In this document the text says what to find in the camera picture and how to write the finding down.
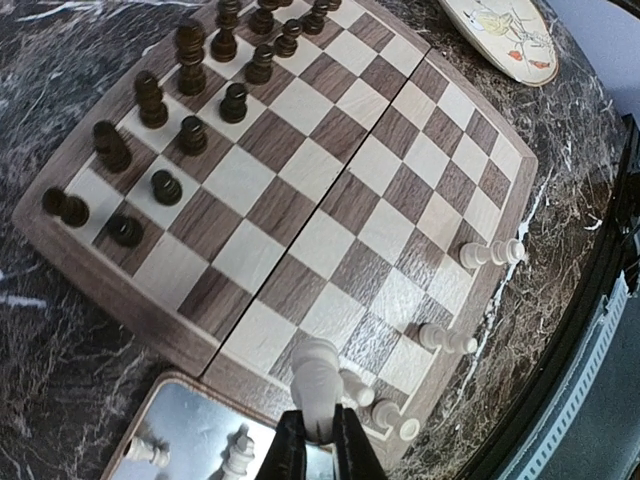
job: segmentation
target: chessboard square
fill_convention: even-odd
[[[154,301],[177,309],[207,268],[207,262],[165,232],[133,276]]]
[[[443,252],[446,252],[458,231],[460,222],[462,222],[462,215],[438,192],[434,192],[422,217],[418,220],[417,227]]]
[[[480,182],[489,157],[465,133],[451,159],[474,183]]]
[[[380,52],[391,65],[396,67],[405,77],[411,75],[424,56],[420,50],[411,45],[401,35],[391,39]]]
[[[375,50],[365,45],[347,30],[343,31],[327,47],[325,52],[351,70],[356,76],[360,76],[376,58]]]
[[[412,232],[411,222],[385,200],[380,200],[358,238],[395,265]]]
[[[445,255],[427,294],[453,315],[457,315],[467,299],[472,283],[473,277],[449,255]]]
[[[267,375],[287,347],[296,327],[255,300],[235,327],[223,350]]]
[[[305,136],[287,121],[266,110],[242,136],[238,145],[277,173],[304,139]]]
[[[290,253],[328,280],[354,240],[353,233],[317,210],[296,238]]]
[[[375,137],[369,137],[349,164],[348,170],[382,196],[402,162]]]
[[[367,133],[353,118],[333,107],[311,132],[311,138],[340,162],[347,163]]]
[[[460,127],[438,107],[433,111],[422,131],[448,156],[452,156],[456,151],[463,134]]]
[[[323,338],[341,350],[358,326],[365,309],[349,295],[327,283],[300,328],[314,337]]]
[[[401,334],[384,320],[368,312],[340,352],[362,368],[379,375]]]
[[[182,198],[177,204],[172,206],[162,205],[158,203],[153,196],[151,177],[158,170],[169,171],[169,173],[180,182],[182,186]],[[127,195],[127,200],[166,230],[171,226],[185,205],[189,203],[189,200],[191,200],[191,197],[193,197],[197,190],[198,183],[193,180],[193,178],[178,168],[174,163],[160,155],[144,175],[140,177],[140,181],[131,189],[129,195]]]
[[[436,109],[436,104],[415,83],[407,82],[393,101],[393,106],[420,130]]]
[[[356,240],[331,276],[343,292],[369,307],[387,279],[391,265],[364,243]]]
[[[307,138],[280,171],[280,178],[319,203],[342,170],[342,164],[316,142]]]
[[[500,209],[487,197],[486,193],[476,188],[464,218],[482,235],[482,238],[490,242],[500,222]]]
[[[283,253],[284,248],[278,242],[248,220],[243,220],[212,265],[255,294]]]
[[[407,337],[400,337],[387,363],[380,370],[380,378],[411,395],[420,386],[432,361],[431,353]]]
[[[382,116],[389,102],[358,78],[337,105],[365,129],[370,130]]]

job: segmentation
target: dark brown chess piece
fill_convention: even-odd
[[[162,101],[162,88],[158,79],[148,70],[136,75],[134,82],[136,103],[140,107],[138,115],[142,124],[151,129],[160,128],[169,118],[167,106]]]
[[[93,146],[109,172],[124,172],[131,165],[131,151],[113,123],[103,120],[93,126]]]
[[[206,77],[202,67],[204,60],[204,26],[193,18],[182,20],[175,36],[180,63],[178,72],[178,90],[192,97],[201,93],[206,86]]]
[[[287,20],[282,26],[282,35],[276,38],[273,43],[275,54],[279,57],[288,58],[296,53],[298,48],[298,37],[302,33],[302,24],[299,20],[292,18]]]
[[[258,45],[253,51],[253,58],[244,70],[244,78],[253,85],[264,85],[273,73],[273,48],[271,45]]]
[[[220,27],[220,31],[211,40],[211,56],[218,62],[230,62],[238,52],[233,29],[238,26],[239,11],[237,0],[221,0],[218,3],[216,25]]]

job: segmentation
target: dark wood square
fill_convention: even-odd
[[[305,136],[289,123],[266,110],[245,132],[238,145],[275,172],[282,170]]]
[[[360,240],[353,242],[331,282],[369,307],[391,272],[391,265]]]
[[[396,262],[396,268],[426,291],[443,258],[444,252],[424,233],[414,228]]]
[[[314,208],[311,200],[276,177],[249,211],[247,218],[288,247]]]
[[[384,112],[371,133],[398,158],[404,159],[418,136],[419,130],[395,107],[391,106]]]
[[[336,103],[358,77],[322,52],[300,78]]]
[[[378,195],[349,172],[343,172],[320,204],[322,210],[358,235],[378,204]]]
[[[134,248],[122,247],[111,239],[105,226],[100,230],[100,233],[98,233],[98,236],[93,241],[93,245],[109,260],[118,265],[126,273],[133,276],[149,253],[151,253],[151,250],[153,250],[156,243],[158,243],[158,240],[162,237],[164,230],[126,201],[120,204],[115,213],[130,215],[140,222],[144,230],[142,242]]]
[[[404,163],[384,193],[384,199],[413,224],[418,223],[433,190]]]
[[[248,292],[215,268],[207,267],[178,312],[223,342],[250,302]]]
[[[380,95],[391,101],[407,80],[396,67],[378,55],[360,75]]]
[[[169,232],[198,255],[212,261],[241,221],[240,215],[200,189],[174,220]]]
[[[484,153],[491,155],[493,145],[495,145],[498,138],[498,131],[478,110],[475,110],[471,115],[466,132]]]
[[[453,162],[447,164],[447,168],[436,186],[436,192],[460,215],[464,215],[475,189],[476,185],[473,180],[467,177],[467,174]]]
[[[269,276],[258,299],[300,325],[326,284],[321,276],[287,254]]]
[[[433,111],[423,131],[449,157],[458,148],[463,134],[462,129],[440,107]]]
[[[366,136],[367,130],[338,107],[331,108],[311,132],[311,139],[342,163],[351,159]]]
[[[368,13],[364,13],[349,31],[380,53],[393,38],[393,33]]]

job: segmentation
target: dark wooden pawn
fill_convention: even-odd
[[[311,12],[302,19],[302,29],[307,35],[319,35],[324,28],[324,18],[329,11],[329,0],[316,0]]]
[[[142,124],[151,129],[160,128],[169,119],[167,106],[162,101],[162,88],[158,79],[148,70],[143,70],[134,82],[136,103],[140,107],[138,116]]]
[[[167,170],[158,170],[151,177],[153,196],[158,203],[168,207],[175,205],[182,198],[182,185]]]
[[[177,60],[180,63],[178,90],[189,97],[201,93],[206,86],[207,79],[202,67],[204,41],[204,26],[199,21],[187,18],[178,26],[175,36]]]
[[[220,117],[227,123],[239,123],[246,116],[247,88],[242,83],[232,83],[220,102]]]
[[[189,115],[182,120],[178,146],[182,153],[190,156],[200,155],[207,149],[207,134],[202,120],[195,115]]]
[[[221,0],[218,3],[216,25],[220,31],[211,40],[211,56],[217,62],[230,62],[238,52],[238,42],[233,35],[233,29],[238,26],[239,11],[237,0]]]
[[[271,79],[273,73],[273,47],[258,45],[253,51],[253,58],[244,70],[244,78],[253,85],[264,85]]]
[[[113,214],[106,227],[109,236],[123,247],[137,247],[144,236],[142,224],[137,219],[120,213]]]
[[[273,43],[275,54],[284,58],[293,56],[298,48],[298,37],[301,33],[302,24],[299,20],[295,18],[287,20],[282,26],[282,35]]]

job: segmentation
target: white chess piece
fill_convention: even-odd
[[[344,393],[350,399],[360,407],[368,407],[373,403],[376,392],[367,386],[356,373],[351,370],[340,370],[340,376],[344,381]]]
[[[506,242],[495,241],[489,247],[467,243],[460,249],[460,263],[470,269],[479,268],[489,261],[496,265],[515,265],[524,255],[524,245],[515,238]]]
[[[417,418],[402,418],[400,408],[391,400],[381,400],[375,404],[371,417],[380,428],[394,428],[404,442],[410,442],[420,433],[420,421]]]
[[[302,410],[307,440],[331,443],[333,415],[344,391],[338,373],[338,350],[327,340],[311,338],[301,343],[291,357],[291,398]]]
[[[440,325],[425,323],[420,327],[420,343],[423,347],[442,349],[447,353],[475,353],[478,341],[464,333],[455,330],[445,330]]]

